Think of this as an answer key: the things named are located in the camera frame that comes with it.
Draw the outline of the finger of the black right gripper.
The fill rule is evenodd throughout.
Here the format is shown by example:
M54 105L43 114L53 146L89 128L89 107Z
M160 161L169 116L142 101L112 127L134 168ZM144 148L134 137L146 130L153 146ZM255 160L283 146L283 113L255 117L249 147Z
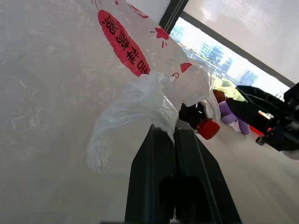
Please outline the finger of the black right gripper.
M246 85L238 85L236 89L240 94L247 100L252 103L261 104L268 103L271 105L284 105L284 101L278 99L277 97L264 92L260 88Z
M263 100L238 101L232 98L226 100L232 113L258 131L269 131L274 128L273 119L267 119L259 111L269 112L270 105Z

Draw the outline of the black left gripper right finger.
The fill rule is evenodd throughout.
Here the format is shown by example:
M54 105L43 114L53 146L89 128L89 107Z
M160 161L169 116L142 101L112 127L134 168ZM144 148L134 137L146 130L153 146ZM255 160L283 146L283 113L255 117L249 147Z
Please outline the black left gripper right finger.
M181 120L175 129L179 173L177 219L181 224L242 223L217 160Z

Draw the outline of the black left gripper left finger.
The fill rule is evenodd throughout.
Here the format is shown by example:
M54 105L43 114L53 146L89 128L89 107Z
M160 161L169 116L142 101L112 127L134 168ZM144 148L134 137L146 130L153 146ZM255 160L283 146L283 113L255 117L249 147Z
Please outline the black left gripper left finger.
M166 132L151 125L131 165L125 223L170 223L175 171L172 141Z

